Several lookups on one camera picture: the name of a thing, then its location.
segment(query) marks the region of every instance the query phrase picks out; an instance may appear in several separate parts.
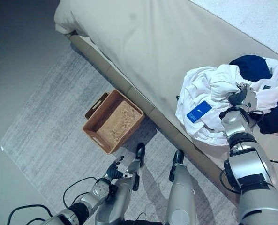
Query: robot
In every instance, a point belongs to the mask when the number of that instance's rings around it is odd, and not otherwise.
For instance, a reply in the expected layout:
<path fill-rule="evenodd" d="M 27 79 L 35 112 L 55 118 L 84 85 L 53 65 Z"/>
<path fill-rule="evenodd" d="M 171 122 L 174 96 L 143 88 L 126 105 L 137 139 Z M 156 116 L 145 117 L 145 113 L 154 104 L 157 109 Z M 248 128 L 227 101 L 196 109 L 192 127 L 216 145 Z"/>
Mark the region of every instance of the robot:
<path fill-rule="evenodd" d="M 252 122 L 248 113 L 255 111 L 257 99 L 249 85 L 243 83 L 239 88 L 238 93 L 229 95 L 233 107 L 221 113 L 220 118 L 230 147 L 229 158 L 224 162 L 225 172 L 229 184 L 240 193 L 240 225 L 278 225 L 276 173 L 250 128 Z M 138 171 L 143 165 L 144 155 L 145 146 L 139 144 L 136 157 L 125 173 L 117 168 L 123 157 L 115 160 L 89 193 L 42 224 L 82 225 L 96 212 L 96 225 L 133 225 L 134 221 L 124 221 L 124 213 L 131 191 L 138 189 Z M 196 223 L 194 190 L 183 159 L 184 153 L 176 151 L 169 175 L 173 185 L 165 218 L 167 225 Z M 113 179 L 117 179 L 115 184 L 112 184 Z M 161 223 L 139 220 L 135 224 Z"/>

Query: gray rug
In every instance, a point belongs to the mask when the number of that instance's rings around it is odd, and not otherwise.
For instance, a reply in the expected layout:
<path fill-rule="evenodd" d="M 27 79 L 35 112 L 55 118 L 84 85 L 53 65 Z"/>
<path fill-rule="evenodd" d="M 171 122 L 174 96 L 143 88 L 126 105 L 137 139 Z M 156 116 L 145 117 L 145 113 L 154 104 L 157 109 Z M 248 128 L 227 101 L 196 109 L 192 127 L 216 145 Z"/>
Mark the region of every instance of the gray rug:
<path fill-rule="evenodd" d="M 56 211 L 64 209 L 62 194 L 87 176 L 101 177 L 117 157 L 121 169 L 135 156 L 139 142 L 146 144 L 141 182 L 132 193 L 126 219 L 146 212 L 150 221 L 164 222 L 171 183 L 168 181 L 175 146 L 145 118 L 139 129 L 114 154 L 106 155 L 83 132 L 85 113 L 105 91 L 114 87 L 74 47 L 69 47 L 31 96 L 1 141 L 1 148 Z M 201 225 L 236 225 L 236 207 L 191 163 L 197 220 Z M 67 203 L 90 190 L 84 181 L 67 193 Z M 94 216 L 87 222 L 94 224 Z"/>

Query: dark blue cloth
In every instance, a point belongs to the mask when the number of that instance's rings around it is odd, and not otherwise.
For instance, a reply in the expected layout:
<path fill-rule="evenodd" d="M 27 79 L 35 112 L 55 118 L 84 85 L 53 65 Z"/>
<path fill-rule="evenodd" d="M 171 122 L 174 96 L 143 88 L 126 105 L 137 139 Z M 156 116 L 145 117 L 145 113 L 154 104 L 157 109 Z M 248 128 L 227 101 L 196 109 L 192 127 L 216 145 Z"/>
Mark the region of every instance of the dark blue cloth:
<path fill-rule="evenodd" d="M 266 60 L 257 55 L 244 55 L 229 63 L 237 65 L 240 68 L 240 74 L 245 80 L 257 82 L 260 79 L 270 79 L 272 74 L 266 64 Z M 251 113 L 250 117 L 259 120 L 261 115 Z M 278 105 L 271 109 L 270 113 L 264 115 L 263 119 L 258 122 L 262 134 L 273 134 L 278 132 Z"/>
<path fill-rule="evenodd" d="M 241 76 L 248 81 L 257 82 L 260 79 L 270 79 L 272 74 L 266 60 L 257 55 L 244 55 L 229 63 L 240 68 Z"/>

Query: basket handle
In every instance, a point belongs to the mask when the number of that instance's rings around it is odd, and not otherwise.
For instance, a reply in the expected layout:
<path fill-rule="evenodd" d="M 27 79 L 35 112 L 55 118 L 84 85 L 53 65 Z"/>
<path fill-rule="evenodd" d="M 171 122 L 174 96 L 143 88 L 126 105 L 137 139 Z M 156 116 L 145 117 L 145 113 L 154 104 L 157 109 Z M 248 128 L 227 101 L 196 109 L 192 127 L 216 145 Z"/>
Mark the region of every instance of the basket handle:
<path fill-rule="evenodd" d="M 87 111 L 85 114 L 85 118 L 88 120 L 93 113 L 100 107 L 101 103 L 108 97 L 109 93 L 105 92 L 95 103 L 94 105 Z"/>

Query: pile of clothes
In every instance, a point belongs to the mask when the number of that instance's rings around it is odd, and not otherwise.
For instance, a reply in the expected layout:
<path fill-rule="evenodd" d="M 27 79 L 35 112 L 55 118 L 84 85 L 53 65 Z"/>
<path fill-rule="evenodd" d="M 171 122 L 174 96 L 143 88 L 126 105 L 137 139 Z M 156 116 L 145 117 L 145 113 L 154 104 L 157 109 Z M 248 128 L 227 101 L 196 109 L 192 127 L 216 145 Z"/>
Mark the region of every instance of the pile of clothes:
<path fill-rule="evenodd" d="M 264 112 L 263 119 L 258 123 L 260 132 L 277 133 L 278 61 L 256 55 L 239 57 L 218 68 L 201 67 L 187 72 L 175 114 L 187 133 L 210 145 L 227 145 L 219 115 L 232 107 L 228 94 L 238 92 L 240 83 L 247 83 L 254 89 L 256 109 Z M 187 114 L 203 101 L 206 101 L 211 109 L 193 123 Z M 250 116 L 258 121 L 261 114 L 251 113 Z"/>

